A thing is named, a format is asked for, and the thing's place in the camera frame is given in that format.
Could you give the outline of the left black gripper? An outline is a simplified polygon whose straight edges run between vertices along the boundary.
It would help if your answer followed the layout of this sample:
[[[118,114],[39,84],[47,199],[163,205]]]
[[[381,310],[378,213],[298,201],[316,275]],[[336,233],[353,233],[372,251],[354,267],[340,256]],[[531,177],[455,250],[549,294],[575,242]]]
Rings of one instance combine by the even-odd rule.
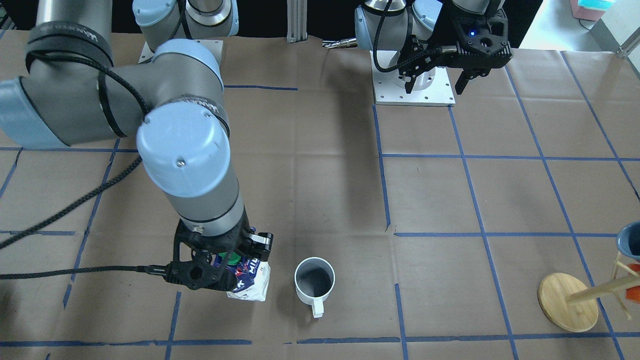
[[[503,68],[513,54],[508,19],[501,5],[442,5],[427,38],[413,34],[425,25],[427,5],[406,6],[407,31],[397,60],[398,78],[411,94],[419,76],[433,68],[461,69],[455,93],[462,95],[471,80]]]

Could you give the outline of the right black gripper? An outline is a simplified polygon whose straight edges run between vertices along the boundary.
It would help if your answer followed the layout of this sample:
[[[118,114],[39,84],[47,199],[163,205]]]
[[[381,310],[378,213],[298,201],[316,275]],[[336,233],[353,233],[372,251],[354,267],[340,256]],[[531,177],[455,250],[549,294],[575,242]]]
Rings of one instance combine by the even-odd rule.
[[[167,265],[165,280],[192,290],[215,290],[214,284],[221,280],[233,253],[267,262],[273,242],[272,233],[256,233],[250,227],[245,213],[231,230],[220,235],[203,235],[179,222],[174,233],[173,259]]]

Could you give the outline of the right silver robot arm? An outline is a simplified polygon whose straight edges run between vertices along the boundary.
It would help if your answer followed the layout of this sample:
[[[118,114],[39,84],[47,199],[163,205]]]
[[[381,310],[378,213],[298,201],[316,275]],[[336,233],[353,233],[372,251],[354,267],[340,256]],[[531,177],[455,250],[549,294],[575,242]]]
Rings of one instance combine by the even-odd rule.
[[[135,0],[152,55],[115,66],[110,0],[40,0],[25,47],[28,76],[1,83],[1,129],[28,150],[135,137],[138,158],[119,175],[16,243],[121,182],[139,164],[180,217],[167,265],[101,266],[2,275],[23,280],[102,271],[144,272],[192,290],[246,290],[249,260],[266,262],[273,235],[249,224],[231,161],[224,83],[202,39],[238,31],[233,0]]]

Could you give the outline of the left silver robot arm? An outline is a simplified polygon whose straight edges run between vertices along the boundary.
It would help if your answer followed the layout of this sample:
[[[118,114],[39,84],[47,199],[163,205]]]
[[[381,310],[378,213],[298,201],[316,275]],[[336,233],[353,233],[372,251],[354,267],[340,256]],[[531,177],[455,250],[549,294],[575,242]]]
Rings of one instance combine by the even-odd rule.
[[[502,0],[364,0],[354,12],[358,47],[407,94],[435,68],[461,69],[455,92],[514,56]]]

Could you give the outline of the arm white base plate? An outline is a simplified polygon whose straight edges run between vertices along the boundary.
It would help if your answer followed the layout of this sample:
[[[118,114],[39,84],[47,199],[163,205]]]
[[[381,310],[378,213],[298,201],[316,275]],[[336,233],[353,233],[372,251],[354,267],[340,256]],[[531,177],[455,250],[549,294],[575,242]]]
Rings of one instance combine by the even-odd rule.
[[[435,67],[419,75],[411,93],[406,92],[407,82],[399,78],[397,71],[382,73],[374,64],[371,69],[377,105],[449,107],[456,103],[445,67]]]

